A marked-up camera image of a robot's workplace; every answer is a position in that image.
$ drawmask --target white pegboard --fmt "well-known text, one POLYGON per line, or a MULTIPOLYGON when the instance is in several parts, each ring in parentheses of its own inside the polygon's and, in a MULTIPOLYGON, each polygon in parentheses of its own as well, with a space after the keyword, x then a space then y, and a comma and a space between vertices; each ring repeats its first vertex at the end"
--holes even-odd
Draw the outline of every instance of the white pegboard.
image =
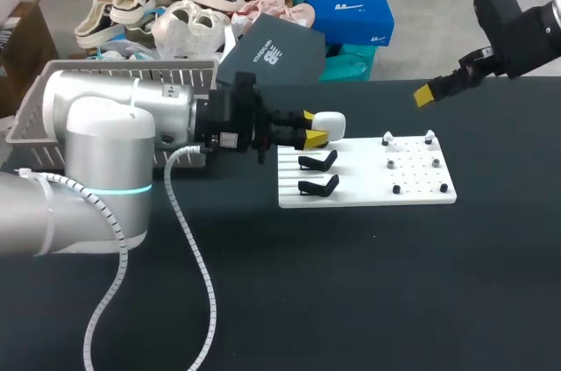
POLYGON ((279 206, 286 209, 352 206, 396 206, 411 204, 451 204, 456 202, 456 190, 450 177, 440 143, 425 143, 424 136, 395 137, 388 146, 382 138, 342 139, 329 143, 325 149, 296 151, 279 147, 279 206), (303 170, 298 156, 323 161, 337 150, 337 160, 327 173, 303 170), (440 161, 434 168, 434 159, 440 161), (394 169, 387 167, 394 161, 394 169), (333 175, 340 183, 328 198, 302 196, 299 181, 325 185, 333 175), (448 190, 441 192, 442 184, 448 190), (401 187, 394 194, 394 185, 401 187))

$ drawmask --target white cable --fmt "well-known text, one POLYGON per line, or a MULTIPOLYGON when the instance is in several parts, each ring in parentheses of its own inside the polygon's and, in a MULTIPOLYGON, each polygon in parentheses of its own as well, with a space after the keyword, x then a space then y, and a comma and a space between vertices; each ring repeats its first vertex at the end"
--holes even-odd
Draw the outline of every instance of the white cable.
POLYGON ((212 281, 210 280, 209 272, 204 265, 204 261, 202 260, 201 253, 199 252, 198 247, 195 243, 195 238, 193 238, 193 233, 189 229, 189 225, 183 216, 183 212, 181 211, 180 205, 177 203, 177 199, 175 198, 174 188, 172 187, 172 166, 175 164, 180 156, 186 154, 189 156, 191 153, 200 153, 201 148, 199 146, 187 146, 181 149, 177 149, 172 155, 169 157, 166 163, 166 167, 164 168, 164 184, 166 186, 167 196, 169 197, 169 201, 174 208, 175 215, 179 219, 179 223, 183 231, 185 232, 185 236, 187 237, 188 243, 191 246, 191 250, 193 251, 193 255, 195 256, 195 260, 201 269, 202 278, 204 280, 204 284, 207 287, 207 293, 209 295, 209 306, 210 306, 210 321, 209 321, 209 331, 207 332, 207 337, 204 340, 204 344, 202 345, 201 352, 196 357, 195 361, 189 367, 188 371, 196 371, 204 361, 205 357, 209 353, 210 345, 212 345, 212 339, 214 338, 214 334, 217 328, 217 300, 214 295, 214 289, 212 288, 212 281))
POLYGON ((86 328, 86 334, 84 335, 84 344, 82 349, 83 360, 84 360, 84 367, 86 371, 94 371, 94 365, 91 361, 91 343, 94 338, 94 330, 96 329, 97 322, 99 321, 99 317, 102 316, 105 307, 109 305, 113 296, 117 293, 121 283, 123 282, 124 275, 126 273, 126 268, 129 263, 129 249, 126 245, 126 241, 124 239, 123 230, 119 225, 115 216, 111 210, 105 205, 105 203, 94 193, 92 193, 89 189, 85 188, 79 182, 71 180, 66 176, 57 175, 57 174, 46 174, 46 173, 33 173, 29 169, 20 169, 19 171, 20 176, 23 176, 27 179, 35 179, 39 180, 39 177, 45 177, 49 182, 55 182, 57 184, 62 184, 69 189, 78 193, 86 202, 91 203, 95 208, 97 208, 107 220, 107 223, 110 225, 113 234, 115 235, 115 239, 119 244, 119 267, 117 269, 117 275, 113 280, 113 283, 109 287, 109 290, 103 296, 101 302, 97 305, 94 313, 92 314, 91 318, 89 319, 88 327, 86 328))

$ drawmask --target cardboard box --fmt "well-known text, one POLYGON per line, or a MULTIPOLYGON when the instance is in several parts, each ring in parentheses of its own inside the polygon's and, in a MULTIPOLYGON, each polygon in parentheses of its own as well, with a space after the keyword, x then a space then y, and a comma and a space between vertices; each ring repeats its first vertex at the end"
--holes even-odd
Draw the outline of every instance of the cardboard box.
POLYGON ((39 1, 19 3, 10 14, 21 19, 0 52, 0 118, 18 110, 45 64, 59 58, 39 1))
POLYGON ((312 29, 328 44, 389 46, 394 16, 387 0, 306 0, 316 10, 312 29))
POLYGON ((232 84, 240 71, 258 85, 314 83, 324 68, 322 33, 263 14, 220 63, 217 82, 232 84))

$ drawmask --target black tablecloth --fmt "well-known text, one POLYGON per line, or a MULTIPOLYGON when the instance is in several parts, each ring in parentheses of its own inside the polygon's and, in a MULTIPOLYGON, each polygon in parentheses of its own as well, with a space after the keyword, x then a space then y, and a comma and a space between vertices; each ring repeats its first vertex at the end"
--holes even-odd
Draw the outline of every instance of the black tablecloth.
MULTIPOLYGON (((175 180, 217 292, 206 370, 559 370, 561 79, 492 79, 424 111, 419 82, 269 89, 342 111, 347 137, 440 138, 458 201, 278 207, 276 155, 175 180)), ((82 368, 117 256, 0 259, 0 369, 82 368)), ((151 228, 94 340, 97 370, 185 370, 206 335, 202 277, 161 181, 151 228)))

